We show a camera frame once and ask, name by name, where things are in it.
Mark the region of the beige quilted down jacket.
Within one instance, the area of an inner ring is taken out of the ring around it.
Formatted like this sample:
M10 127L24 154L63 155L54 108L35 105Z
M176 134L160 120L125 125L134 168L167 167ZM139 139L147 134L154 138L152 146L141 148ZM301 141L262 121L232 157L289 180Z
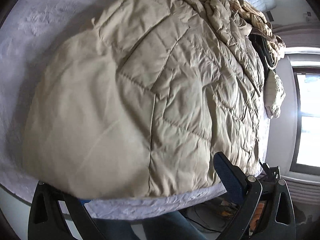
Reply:
M81 199L210 187L216 152L256 174L263 85L228 0L115 0L48 64L23 168Z

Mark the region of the window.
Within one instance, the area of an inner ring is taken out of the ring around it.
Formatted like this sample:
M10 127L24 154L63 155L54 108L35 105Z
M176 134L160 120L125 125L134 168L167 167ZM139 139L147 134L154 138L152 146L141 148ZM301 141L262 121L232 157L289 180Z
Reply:
M293 68L297 98L297 133L292 172L319 175L319 68Z

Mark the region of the small beige quilted garment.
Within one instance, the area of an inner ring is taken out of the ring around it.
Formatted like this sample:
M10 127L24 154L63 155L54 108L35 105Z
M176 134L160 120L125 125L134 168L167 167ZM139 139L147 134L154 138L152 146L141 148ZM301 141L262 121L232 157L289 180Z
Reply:
M269 119L277 119L286 93L283 82L275 71L271 70L265 83L264 105Z

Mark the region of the black garment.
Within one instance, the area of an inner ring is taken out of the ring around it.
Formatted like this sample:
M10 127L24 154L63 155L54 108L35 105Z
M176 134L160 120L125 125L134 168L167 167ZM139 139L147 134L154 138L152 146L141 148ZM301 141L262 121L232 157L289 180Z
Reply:
M267 39L257 34L250 34L249 40L251 41L254 49L256 50L264 68L275 69L270 51L267 47Z

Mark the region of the beige striped garment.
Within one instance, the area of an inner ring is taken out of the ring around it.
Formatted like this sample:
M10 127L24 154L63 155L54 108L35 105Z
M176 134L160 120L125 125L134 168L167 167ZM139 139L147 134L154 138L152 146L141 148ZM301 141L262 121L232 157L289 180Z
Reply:
M274 70L280 59L284 58L286 44L280 36L273 33L272 24L265 15L245 0L229 0L231 9L252 26L253 34L260 35L266 42L268 67Z

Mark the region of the purple fleece bed blanket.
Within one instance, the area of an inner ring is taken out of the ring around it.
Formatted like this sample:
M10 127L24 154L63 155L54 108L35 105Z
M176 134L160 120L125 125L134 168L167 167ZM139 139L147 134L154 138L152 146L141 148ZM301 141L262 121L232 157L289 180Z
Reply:
M39 180L22 163L25 124L35 90L56 50L91 27L93 19L114 1L19 0L1 27L1 183L27 201ZM264 103L261 109L258 162L265 158L268 136ZM110 218L149 217L219 193L220 180L210 187L168 197L97 198L91 213Z

